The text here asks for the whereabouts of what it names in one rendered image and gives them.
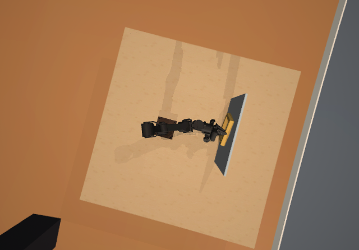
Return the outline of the brown picture frame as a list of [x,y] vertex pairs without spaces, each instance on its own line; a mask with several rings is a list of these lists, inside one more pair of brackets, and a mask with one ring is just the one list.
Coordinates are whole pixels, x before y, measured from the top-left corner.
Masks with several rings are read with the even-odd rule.
[[225,132],[227,133],[227,135],[218,135],[219,136],[219,141],[220,141],[220,145],[224,146],[227,138],[229,137],[229,134],[231,132],[231,128],[233,126],[234,120],[231,116],[231,113],[227,113],[224,119],[224,122],[222,124],[222,128],[225,130]]

